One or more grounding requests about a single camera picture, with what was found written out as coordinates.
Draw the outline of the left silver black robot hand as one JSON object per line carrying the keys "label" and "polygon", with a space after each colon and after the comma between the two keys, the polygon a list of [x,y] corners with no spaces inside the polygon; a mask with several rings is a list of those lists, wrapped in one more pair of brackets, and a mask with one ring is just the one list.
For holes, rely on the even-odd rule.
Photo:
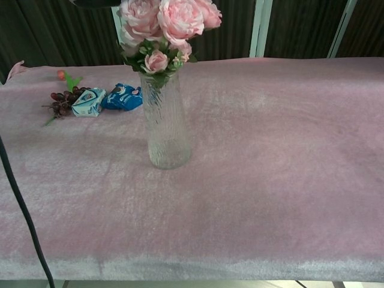
{"label": "left silver black robot hand", "polygon": [[121,0],[70,0],[70,2],[82,8],[110,8],[119,6]]}

